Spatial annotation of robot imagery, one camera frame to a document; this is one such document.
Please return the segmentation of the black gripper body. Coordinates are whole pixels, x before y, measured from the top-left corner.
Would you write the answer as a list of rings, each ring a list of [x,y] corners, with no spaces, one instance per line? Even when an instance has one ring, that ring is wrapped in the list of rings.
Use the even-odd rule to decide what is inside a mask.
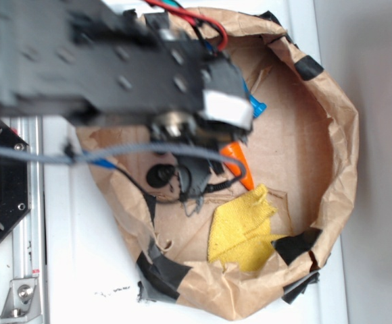
[[[247,132],[224,121],[205,121],[187,113],[166,113],[150,125],[151,140],[157,144],[187,144],[185,151],[174,151],[174,163],[157,163],[147,172],[152,188],[163,188],[178,178],[178,201],[194,200],[199,212],[206,194],[230,188],[249,175],[245,160],[221,153]]]

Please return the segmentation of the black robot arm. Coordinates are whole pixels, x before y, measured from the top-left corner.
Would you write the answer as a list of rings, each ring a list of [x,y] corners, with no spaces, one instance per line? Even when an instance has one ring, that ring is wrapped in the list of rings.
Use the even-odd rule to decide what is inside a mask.
[[[90,163],[137,151],[172,153],[181,202],[231,187],[246,170],[213,184],[230,142],[247,139],[253,109],[215,20],[163,5],[148,23],[102,1],[0,1],[0,118],[59,115],[75,126],[145,126],[149,144],[39,157]],[[32,156],[0,149],[7,159]]]

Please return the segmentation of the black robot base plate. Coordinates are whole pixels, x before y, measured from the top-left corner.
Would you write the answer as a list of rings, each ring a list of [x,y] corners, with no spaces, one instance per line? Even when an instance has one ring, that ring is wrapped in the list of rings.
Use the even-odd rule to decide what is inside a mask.
[[[29,210],[27,162],[0,156],[0,243]]]

